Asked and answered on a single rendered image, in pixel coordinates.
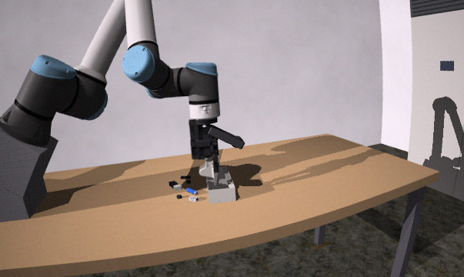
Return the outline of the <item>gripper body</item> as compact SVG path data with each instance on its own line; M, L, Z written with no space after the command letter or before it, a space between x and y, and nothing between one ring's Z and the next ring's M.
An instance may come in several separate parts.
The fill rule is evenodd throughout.
M212 154L214 154L213 147L216 146L219 155L218 138L208 134L209 129L211 128L210 124L216 123L217 121L217 117L208 120L189 119L192 159L200 160L211 158ZM206 127L202 127L203 125L206 125Z

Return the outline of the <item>blue battery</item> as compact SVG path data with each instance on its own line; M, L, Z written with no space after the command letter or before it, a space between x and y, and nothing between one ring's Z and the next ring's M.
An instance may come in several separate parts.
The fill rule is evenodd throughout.
M196 190L187 188L186 191L187 191L187 192L190 192L190 193L192 193L192 194L194 194L194 195L198 195L198 192L197 192Z

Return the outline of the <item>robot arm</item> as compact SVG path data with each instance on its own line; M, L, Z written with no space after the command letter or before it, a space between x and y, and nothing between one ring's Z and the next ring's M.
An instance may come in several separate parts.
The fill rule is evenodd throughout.
M171 69L159 57L152 0L114 0L81 65L73 68L47 55L36 58L14 103L0 118L1 128L21 142L45 146L56 112L81 120L98 118L108 102L105 75L126 33L126 76L152 98L188 96L192 119L220 116L216 64L189 62Z

